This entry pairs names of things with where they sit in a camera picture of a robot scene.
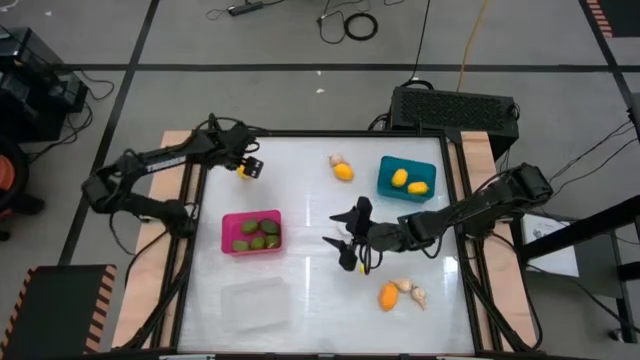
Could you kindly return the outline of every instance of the blue container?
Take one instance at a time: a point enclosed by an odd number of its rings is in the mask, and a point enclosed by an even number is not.
[[[398,169],[405,169],[409,176],[403,187],[391,186],[391,178]],[[407,187],[413,182],[424,181],[429,186],[429,191],[424,195],[411,195]],[[399,159],[393,156],[384,156],[380,161],[378,173],[378,194],[413,202],[425,202],[433,197],[436,189],[436,167],[413,160]]]

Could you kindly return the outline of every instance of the garlic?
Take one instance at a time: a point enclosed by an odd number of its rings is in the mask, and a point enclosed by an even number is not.
[[[413,288],[413,290],[411,290],[411,298],[420,304],[422,310],[427,307],[427,292],[424,291],[424,289],[419,287]]]
[[[398,289],[402,292],[409,292],[411,291],[411,288],[413,287],[413,284],[411,283],[411,280],[409,279],[397,279],[397,280],[392,280],[391,281],[395,286],[398,287]]]
[[[331,167],[334,167],[339,164],[345,164],[345,161],[344,161],[344,158],[342,158],[342,155],[333,154],[329,156],[329,163],[331,164]]]

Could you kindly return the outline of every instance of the kiwi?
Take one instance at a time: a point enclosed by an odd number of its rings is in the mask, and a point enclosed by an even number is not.
[[[273,220],[263,219],[260,221],[260,229],[267,235],[280,234],[280,225]]]
[[[235,252],[243,252],[249,250],[249,243],[244,240],[235,240],[231,243],[231,247]]]
[[[263,237],[257,237],[257,238],[253,238],[253,240],[251,240],[251,250],[260,250],[260,249],[264,249],[264,238]]]
[[[280,237],[278,235],[267,235],[267,249],[275,249],[280,246]]]
[[[242,223],[242,233],[249,235],[258,231],[258,221],[251,219]]]

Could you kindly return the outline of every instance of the white tabletop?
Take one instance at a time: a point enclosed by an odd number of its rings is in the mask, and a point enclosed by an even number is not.
[[[253,154],[264,161],[259,179],[241,180],[220,168],[208,174],[180,351],[473,353],[451,229],[437,259],[421,252],[385,253],[382,266],[369,276],[342,270],[337,250],[322,240],[347,239],[329,216],[348,211],[358,196],[369,197],[376,222],[394,222],[400,215],[449,205],[438,139],[274,137],[261,138],[260,144]],[[333,153],[341,153],[353,166],[352,182],[333,176],[328,162]],[[385,155],[435,165],[435,196],[418,204],[378,195],[378,169]],[[282,213],[280,253],[234,258],[221,252],[225,214],[270,209]],[[409,295],[401,294],[393,310],[382,312],[377,302],[380,287],[404,277],[426,290],[427,309],[422,311]],[[258,287],[252,293],[250,286],[256,281],[275,281],[278,289],[285,289],[284,296],[277,297],[281,305],[274,308],[269,303],[265,311],[286,316],[286,321],[239,331],[230,319],[242,312],[230,312],[233,304],[223,298],[240,289],[235,294],[253,295],[255,306],[273,300],[261,299],[265,295]],[[251,301],[243,298],[237,304],[249,307]]]

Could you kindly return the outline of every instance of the pink bowl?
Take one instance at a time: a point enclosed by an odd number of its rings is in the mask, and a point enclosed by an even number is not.
[[[232,244],[234,240],[246,240],[250,242],[254,237],[266,236],[266,234],[262,230],[260,230],[260,228],[258,228],[258,231],[251,235],[245,235],[242,233],[242,223],[252,219],[257,220],[258,222],[263,219],[269,219],[275,221],[278,225],[280,225],[280,246],[273,249],[248,250],[242,252],[233,251]],[[280,216],[280,211],[278,210],[227,214],[222,217],[222,241],[220,244],[220,249],[225,254],[231,256],[243,256],[277,252],[282,248],[282,241],[282,219]]]

